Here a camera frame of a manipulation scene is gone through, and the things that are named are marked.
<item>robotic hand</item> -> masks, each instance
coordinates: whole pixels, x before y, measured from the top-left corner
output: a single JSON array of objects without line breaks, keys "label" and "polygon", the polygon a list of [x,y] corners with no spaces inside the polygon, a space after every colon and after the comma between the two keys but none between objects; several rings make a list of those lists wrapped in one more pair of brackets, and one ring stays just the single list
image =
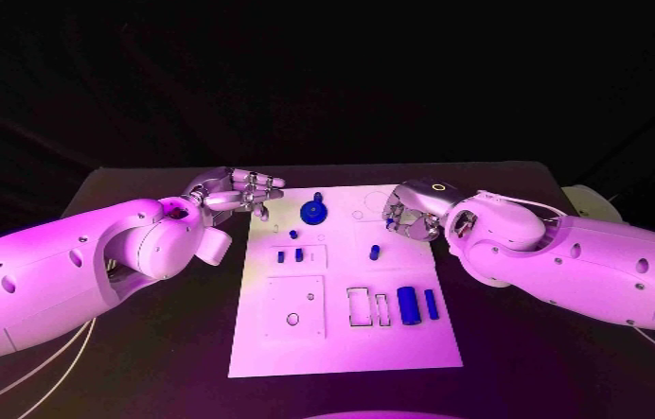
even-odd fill
[{"label": "robotic hand", "polygon": [[214,226],[233,211],[266,220],[284,180],[232,168],[193,179],[180,197],[132,200],[0,238],[0,356],[54,339],[185,267],[216,266],[232,242]]},{"label": "robotic hand", "polygon": [[[517,203],[558,216],[540,219]],[[486,191],[465,198],[429,180],[395,187],[382,218],[389,231],[421,241],[442,230],[449,253],[483,284],[514,285],[604,322],[655,329],[655,234],[646,230]]]}]

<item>table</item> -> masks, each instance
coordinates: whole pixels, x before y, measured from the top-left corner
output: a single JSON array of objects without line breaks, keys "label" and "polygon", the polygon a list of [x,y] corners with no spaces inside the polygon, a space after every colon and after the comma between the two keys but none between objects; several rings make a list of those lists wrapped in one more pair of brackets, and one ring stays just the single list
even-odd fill
[{"label": "table", "polygon": [[[285,178],[288,187],[431,176],[470,195],[484,188],[572,213],[545,166],[532,162],[245,168]],[[206,169],[97,169],[64,215],[177,195]],[[630,329],[542,303],[517,288],[475,282],[441,238],[432,252],[464,368],[227,379],[247,219],[236,215],[220,226],[233,244],[217,267],[193,259],[175,277],[99,317],[77,366],[30,418],[301,418],[347,410],[565,418],[649,411],[655,347]],[[66,339],[0,358],[0,386]],[[67,350],[0,397],[1,417],[31,406],[74,353]]]}]

